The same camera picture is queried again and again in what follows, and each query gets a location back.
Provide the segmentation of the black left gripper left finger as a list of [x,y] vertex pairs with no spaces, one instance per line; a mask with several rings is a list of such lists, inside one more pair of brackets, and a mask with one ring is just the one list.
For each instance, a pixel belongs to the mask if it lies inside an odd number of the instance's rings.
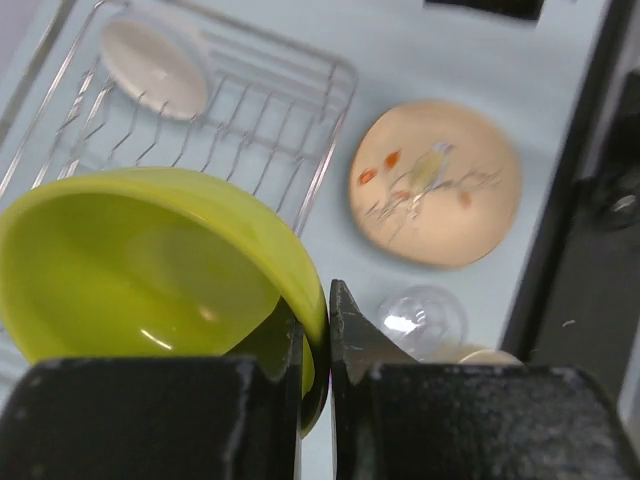
[[57,358],[1,415],[5,479],[296,479],[303,332],[279,301],[223,356]]

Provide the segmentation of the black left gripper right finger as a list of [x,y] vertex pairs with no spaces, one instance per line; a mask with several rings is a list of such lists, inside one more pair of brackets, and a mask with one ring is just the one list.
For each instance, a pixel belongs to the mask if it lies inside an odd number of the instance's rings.
[[338,479],[626,479],[630,442],[586,373],[421,364],[329,295]]

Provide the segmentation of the lime green bowl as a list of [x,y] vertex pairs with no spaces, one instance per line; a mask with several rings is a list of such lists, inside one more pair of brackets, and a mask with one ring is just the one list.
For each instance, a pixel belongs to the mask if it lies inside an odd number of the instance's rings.
[[224,355],[279,302],[304,331],[309,432],[327,397],[325,295],[264,203],[198,171],[141,167],[39,186],[1,214],[1,320],[30,363]]

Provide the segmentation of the metal wire dish rack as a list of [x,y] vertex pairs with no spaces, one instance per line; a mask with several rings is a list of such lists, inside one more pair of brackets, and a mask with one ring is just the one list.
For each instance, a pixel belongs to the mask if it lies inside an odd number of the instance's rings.
[[[144,30],[184,56],[175,87],[136,82],[107,52]],[[356,85],[339,57],[201,1],[47,1],[1,88],[1,202],[71,175],[178,167],[244,189],[300,232]]]

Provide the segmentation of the white bowl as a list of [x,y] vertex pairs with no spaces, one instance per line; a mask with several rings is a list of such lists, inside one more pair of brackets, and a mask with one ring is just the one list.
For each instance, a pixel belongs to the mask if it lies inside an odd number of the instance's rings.
[[203,115],[212,78],[193,41],[175,28],[134,14],[110,19],[100,32],[101,60],[123,92],[165,117]]

